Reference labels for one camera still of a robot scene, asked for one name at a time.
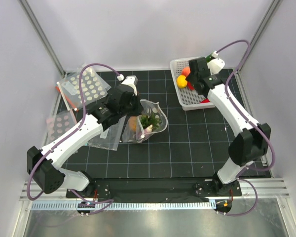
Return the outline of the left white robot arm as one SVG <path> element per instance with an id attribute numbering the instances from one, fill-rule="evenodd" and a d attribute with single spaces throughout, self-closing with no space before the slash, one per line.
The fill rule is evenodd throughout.
<path id="1" fill-rule="evenodd" d="M 88 105 L 83 118 L 60 138 L 27 151 L 28 173 L 42 192 L 51 194 L 59 188 L 76 191 L 84 198 L 94 194 L 95 181 L 84 171 L 62 168 L 64 162 L 90 139 L 117 124 L 124 116 L 138 116 L 143 111 L 136 88 L 137 79 L 127 77 L 111 88 L 105 98 Z"/>

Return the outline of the clear white-dotted zip bag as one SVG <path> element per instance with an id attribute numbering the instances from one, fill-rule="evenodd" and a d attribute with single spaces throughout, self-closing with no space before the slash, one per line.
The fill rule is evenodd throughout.
<path id="1" fill-rule="evenodd" d="M 142 143 L 168 126 L 168 118 L 158 102 L 141 99 L 140 103 L 143 111 L 139 116 L 128 119 L 122 134 L 123 143 Z"/>

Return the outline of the white plastic basket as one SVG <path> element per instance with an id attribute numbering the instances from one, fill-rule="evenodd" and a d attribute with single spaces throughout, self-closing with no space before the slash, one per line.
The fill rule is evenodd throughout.
<path id="1" fill-rule="evenodd" d="M 185 67 L 189 66 L 188 61 L 195 58 L 196 57 L 180 58 L 170 62 L 170 71 L 175 91 L 179 104 L 184 111 L 215 107 L 211 102 L 203 102 L 206 98 L 203 95 L 199 95 L 195 90 L 191 90 L 188 86 L 185 88 L 178 88 L 177 86 L 177 77 L 181 75 L 181 72 Z"/>

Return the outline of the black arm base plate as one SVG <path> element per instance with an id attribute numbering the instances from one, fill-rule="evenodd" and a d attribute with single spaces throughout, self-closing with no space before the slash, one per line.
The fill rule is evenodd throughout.
<path id="1" fill-rule="evenodd" d="M 209 177 L 98 178 L 95 185 L 100 200 L 112 198 L 115 202 L 193 202 L 242 195 L 238 181 L 220 185 Z"/>

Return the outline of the toy purple eggplant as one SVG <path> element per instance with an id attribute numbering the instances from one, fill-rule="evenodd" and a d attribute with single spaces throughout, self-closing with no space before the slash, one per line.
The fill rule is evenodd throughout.
<path id="1" fill-rule="evenodd" d="M 148 139 L 149 135 L 152 133 L 153 125 L 149 125 L 147 128 L 143 130 L 143 132 L 140 135 L 141 139 Z"/>

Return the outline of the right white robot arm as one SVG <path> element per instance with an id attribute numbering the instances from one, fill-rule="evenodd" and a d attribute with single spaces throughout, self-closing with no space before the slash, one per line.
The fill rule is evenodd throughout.
<path id="1" fill-rule="evenodd" d="M 271 128 L 267 123 L 258 122 L 244 109 L 227 83 L 211 72 L 206 58 L 191 59 L 188 64 L 187 81 L 198 94 L 215 105 L 234 133 L 235 138 L 228 148 L 228 160 L 212 179 L 214 193 L 226 196 L 241 173 L 267 153 Z"/>

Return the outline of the toy red chili pepper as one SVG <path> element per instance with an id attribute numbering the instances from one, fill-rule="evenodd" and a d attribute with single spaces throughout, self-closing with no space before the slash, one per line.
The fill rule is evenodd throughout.
<path id="1" fill-rule="evenodd" d="M 208 98 L 206 98 L 206 99 L 204 99 L 203 101 L 201 101 L 201 103 L 210 103 L 211 101 L 208 99 Z"/>

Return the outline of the toy red apple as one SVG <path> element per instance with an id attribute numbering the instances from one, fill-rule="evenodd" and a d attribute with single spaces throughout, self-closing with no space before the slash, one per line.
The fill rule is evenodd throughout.
<path id="1" fill-rule="evenodd" d="M 187 82 L 187 86 L 188 86 L 189 89 L 194 90 L 193 85 L 189 81 Z"/>

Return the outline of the toy pineapple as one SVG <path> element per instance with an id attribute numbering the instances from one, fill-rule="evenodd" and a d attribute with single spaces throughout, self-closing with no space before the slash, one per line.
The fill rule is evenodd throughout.
<path id="1" fill-rule="evenodd" d="M 140 118 L 140 124 L 142 125 L 143 129 L 147 128 L 149 125 L 153 125 L 153 131 L 161 125 L 161 118 L 158 115 L 142 115 Z M 132 131 L 136 131 L 137 129 L 137 117 L 130 117 L 128 120 L 129 128 Z"/>

